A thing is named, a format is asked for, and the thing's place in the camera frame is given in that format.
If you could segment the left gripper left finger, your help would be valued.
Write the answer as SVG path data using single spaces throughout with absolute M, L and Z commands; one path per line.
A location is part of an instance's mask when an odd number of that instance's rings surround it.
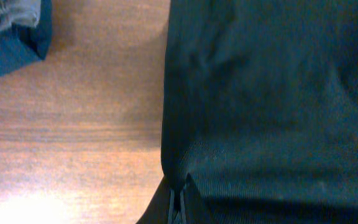
M 137 224 L 172 224 L 174 201 L 175 192 L 164 177 Z

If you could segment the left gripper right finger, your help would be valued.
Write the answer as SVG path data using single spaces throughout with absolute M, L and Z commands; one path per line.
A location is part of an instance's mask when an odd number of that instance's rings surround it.
M 182 224 L 216 224 L 190 174 L 180 192 L 180 213 Z

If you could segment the black t-shirt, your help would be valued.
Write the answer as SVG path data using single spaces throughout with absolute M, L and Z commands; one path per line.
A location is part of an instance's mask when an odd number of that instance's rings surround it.
M 162 169 L 216 223 L 358 223 L 358 0 L 172 1 Z

